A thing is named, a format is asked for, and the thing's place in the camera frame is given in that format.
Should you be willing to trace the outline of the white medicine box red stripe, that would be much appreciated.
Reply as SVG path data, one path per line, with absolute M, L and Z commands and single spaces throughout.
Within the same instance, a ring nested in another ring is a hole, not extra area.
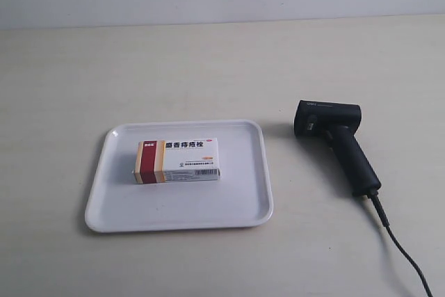
M 139 184 L 219 180 L 218 140 L 141 141 L 133 175 Z

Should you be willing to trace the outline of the white plastic tray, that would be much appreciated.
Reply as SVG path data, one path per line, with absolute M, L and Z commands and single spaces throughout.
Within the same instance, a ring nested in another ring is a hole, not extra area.
M 136 182 L 139 142 L 202 138 L 218 140 L 218 181 Z M 264 137 L 256 122 L 158 122 L 123 124 L 107 133 L 85 222 L 99 233 L 198 230 L 258 226 L 272 214 Z

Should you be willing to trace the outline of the black handheld barcode scanner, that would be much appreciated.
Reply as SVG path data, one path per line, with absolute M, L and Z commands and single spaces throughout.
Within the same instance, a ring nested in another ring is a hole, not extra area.
M 297 137 L 318 137 L 334 152 L 355 197 L 375 198 L 380 180 L 355 138 L 362 120 L 356 104 L 299 101 L 294 118 Z

